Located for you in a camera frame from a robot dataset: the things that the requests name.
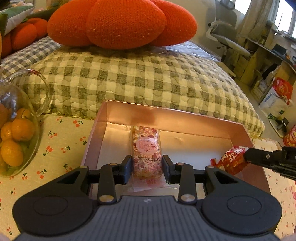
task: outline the clear plastic sheet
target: clear plastic sheet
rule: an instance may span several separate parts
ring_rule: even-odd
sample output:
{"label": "clear plastic sheet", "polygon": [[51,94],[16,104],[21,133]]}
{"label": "clear plastic sheet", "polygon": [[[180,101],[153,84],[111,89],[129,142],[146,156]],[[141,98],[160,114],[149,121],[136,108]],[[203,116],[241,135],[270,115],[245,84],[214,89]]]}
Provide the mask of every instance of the clear plastic sheet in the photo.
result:
{"label": "clear plastic sheet", "polygon": [[[104,49],[97,46],[88,47],[88,50],[92,54],[100,54],[104,56],[112,56],[118,58],[133,58],[134,56],[142,55],[174,55],[174,54],[188,54],[193,56],[198,56],[202,58],[211,59],[215,62],[220,62],[221,57],[215,55],[214,53],[210,53],[210,50],[202,46],[197,46],[196,44],[187,41],[182,44],[167,46],[167,47],[154,47],[150,45],[145,45],[135,49],[127,49],[127,50],[110,50]],[[71,48],[71,51],[81,51],[81,48],[77,50],[75,48]]]}
{"label": "clear plastic sheet", "polygon": [[198,57],[202,57],[202,58],[208,58],[211,59],[215,62],[220,62],[221,57],[215,55],[214,53],[209,53],[209,50],[204,50],[204,47],[202,46],[197,46],[196,44],[187,41],[185,43],[182,44],[177,44],[177,45],[172,45],[172,46],[167,46],[166,50],[170,50],[170,51],[175,51],[175,52],[179,52],[179,53],[185,53],[185,54],[190,54],[190,55],[194,55],[194,56],[198,56]]}

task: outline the office chair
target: office chair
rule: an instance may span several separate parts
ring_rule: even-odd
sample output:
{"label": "office chair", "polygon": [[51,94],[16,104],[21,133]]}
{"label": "office chair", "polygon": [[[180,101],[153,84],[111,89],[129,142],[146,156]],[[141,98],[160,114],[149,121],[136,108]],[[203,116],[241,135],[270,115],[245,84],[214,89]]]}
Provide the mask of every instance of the office chair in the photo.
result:
{"label": "office chair", "polygon": [[222,56],[221,62],[224,62],[226,57],[226,52],[229,48],[237,51],[239,54],[249,57],[251,54],[249,51],[244,49],[239,44],[235,43],[236,30],[235,25],[237,23],[237,15],[233,11],[234,3],[230,0],[215,0],[216,1],[216,20],[209,23],[210,27],[206,33],[207,38],[212,39],[221,43],[226,47],[226,51]]}

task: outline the knitted pumpkin cushion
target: knitted pumpkin cushion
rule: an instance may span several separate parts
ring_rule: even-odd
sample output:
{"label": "knitted pumpkin cushion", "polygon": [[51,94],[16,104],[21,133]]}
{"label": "knitted pumpkin cushion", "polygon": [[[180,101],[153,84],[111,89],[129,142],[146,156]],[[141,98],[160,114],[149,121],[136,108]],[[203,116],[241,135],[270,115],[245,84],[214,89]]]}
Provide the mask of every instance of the knitted pumpkin cushion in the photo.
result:
{"label": "knitted pumpkin cushion", "polygon": [[196,31],[186,9],[163,0],[74,0],[55,11],[47,25],[48,35],[60,44],[115,50],[179,44]]}

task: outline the window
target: window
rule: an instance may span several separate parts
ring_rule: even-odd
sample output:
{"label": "window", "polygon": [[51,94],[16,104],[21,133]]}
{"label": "window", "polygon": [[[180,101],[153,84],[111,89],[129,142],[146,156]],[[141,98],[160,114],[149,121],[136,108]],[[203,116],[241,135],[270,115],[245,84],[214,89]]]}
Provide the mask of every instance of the window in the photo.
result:
{"label": "window", "polygon": [[285,0],[280,0],[279,9],[274,22],[274,24],[278,27],[278,31],[289,32],[292,15],[292,7]]}
{"label": "window", "polygon": [[231,0],[235,4],[235,9],[246,15],[252,0]]}
{"label": "window", "polygon": [[296,12],[285,0],[274,0],[268,19],[274,22],[278,31],[285,31],[296,37]]}

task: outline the cardboard box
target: cardboard box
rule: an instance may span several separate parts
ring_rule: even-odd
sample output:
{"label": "cardboard box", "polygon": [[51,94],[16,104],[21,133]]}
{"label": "cardboard box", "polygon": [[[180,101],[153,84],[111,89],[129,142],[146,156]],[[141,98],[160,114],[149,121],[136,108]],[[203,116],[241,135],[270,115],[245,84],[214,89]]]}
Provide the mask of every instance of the cardboard box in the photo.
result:
{"label": "cardboard box", "polygon": [[[121,163],[126,155],[132,154],[133,125],[160,130],[162,155],[167,154],[173,163],[185,162],[195,169],[204,170],[211,158],[220,159],[234,145],[253,147],[244,126],[238,123],[178,110],[107,101],[97,114],[81,165],[94,170],[108,163]],[[237,176],[270,193],[262,167],[249,164]],[[116,190],[119,198],[122,187]],[[177,193],[178,190],[167,189],[136,194]]]}

